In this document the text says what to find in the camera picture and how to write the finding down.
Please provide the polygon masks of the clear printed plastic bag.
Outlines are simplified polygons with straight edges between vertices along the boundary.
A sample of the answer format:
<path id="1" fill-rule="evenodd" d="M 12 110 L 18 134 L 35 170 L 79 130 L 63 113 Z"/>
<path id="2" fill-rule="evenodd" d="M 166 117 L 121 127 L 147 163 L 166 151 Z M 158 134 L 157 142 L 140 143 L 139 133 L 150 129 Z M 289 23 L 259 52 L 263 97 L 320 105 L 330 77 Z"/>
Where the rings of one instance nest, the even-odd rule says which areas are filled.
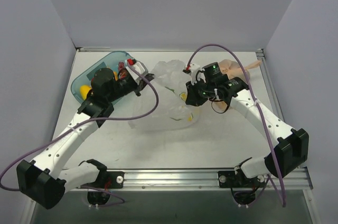
<path id="1" fill-rule="evenodd" d="M 188 106 L 186 82 L 181 60 L 160 61 L 150 71 L 151 84 L 158 93 L 159 103 L 155 111 L 146 117 L 128 122 L 132 129 L 142 131 L 183 129 L 195 124 L 200 118 L 200 107 Z"/>

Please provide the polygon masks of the fake red grape bunch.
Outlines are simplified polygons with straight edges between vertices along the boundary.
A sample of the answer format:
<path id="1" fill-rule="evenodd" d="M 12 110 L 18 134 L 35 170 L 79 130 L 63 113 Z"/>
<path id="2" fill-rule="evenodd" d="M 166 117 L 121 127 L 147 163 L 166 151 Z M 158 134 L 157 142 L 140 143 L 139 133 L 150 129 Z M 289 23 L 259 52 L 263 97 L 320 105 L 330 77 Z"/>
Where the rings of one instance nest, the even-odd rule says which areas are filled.
<path id="1" fill-rule="evenodd" d="M 118 63 L 118 72 L 120 72 L 120 71 L 122 71 L 122 70 L 124 70 L 125 69 L 125 64 L 124 64 L 124 62 L 119 62 Z"/>

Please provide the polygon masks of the yellow fake lemon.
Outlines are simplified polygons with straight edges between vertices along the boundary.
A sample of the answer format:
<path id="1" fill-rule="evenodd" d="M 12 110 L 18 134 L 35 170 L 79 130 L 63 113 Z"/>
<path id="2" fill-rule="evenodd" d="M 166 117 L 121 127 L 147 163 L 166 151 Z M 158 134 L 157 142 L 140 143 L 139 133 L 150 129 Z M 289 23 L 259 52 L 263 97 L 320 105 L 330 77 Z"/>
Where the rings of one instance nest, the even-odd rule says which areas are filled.
<path id="1" fill-rule="evenodd" d="M 88 93 L 90 92 L 91 87 L 89 85 L 82 85 L 79 89 L 80 96 L 82 100 L 85 100 L 87 98 Z"/>

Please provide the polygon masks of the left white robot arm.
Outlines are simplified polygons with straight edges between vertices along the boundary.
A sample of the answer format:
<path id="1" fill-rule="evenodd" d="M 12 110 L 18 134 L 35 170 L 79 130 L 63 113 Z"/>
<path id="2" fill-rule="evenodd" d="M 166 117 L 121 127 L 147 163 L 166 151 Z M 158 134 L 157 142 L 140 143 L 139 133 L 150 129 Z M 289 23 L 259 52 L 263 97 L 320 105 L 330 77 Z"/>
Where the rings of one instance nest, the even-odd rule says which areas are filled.
<path id="1" fill-rule="evenodd" d="M 146 69 L 138 72 L 135 66 L 114 72 L 109 68 L 97 70 L 90 86 L 80 87 L 83 102 L 68 128 L 30 162 L 22 160 L 16 167 L 19 191 L 45 209 L 55 207 L 70 190 L 90 185 L 103 188 L 109 181 L 107 167 L 89 159 L 77 167 L 64 166 L 80 145 L 113 113 L 113 102 L 131 92 L 140 92 L 154 79 Z"/>

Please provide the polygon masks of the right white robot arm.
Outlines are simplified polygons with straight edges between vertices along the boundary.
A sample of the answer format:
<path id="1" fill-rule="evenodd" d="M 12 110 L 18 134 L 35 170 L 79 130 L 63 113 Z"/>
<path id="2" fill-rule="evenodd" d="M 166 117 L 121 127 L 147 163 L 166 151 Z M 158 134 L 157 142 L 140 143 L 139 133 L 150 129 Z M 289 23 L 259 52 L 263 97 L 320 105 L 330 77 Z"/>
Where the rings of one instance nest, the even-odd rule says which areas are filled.
<path id="1" fill-rule="evenodd" d="M 240 77 L 229 78 L 216 62 L 204 67 L 191 64 L 183 72 L 191 77 L 186 83 L 187 105 L 199 107 L 207 101 L 224 102 L 242 114 L 266 138 L 271 148 L 268 155 L 251 157 L 235 168 L 237 185 L 247 186 L 260 175 L 284 178 L 307 161 L 308 133 L 304 129 L 296 130 L 278 118 L 252 96 L 248 84 Z"/>

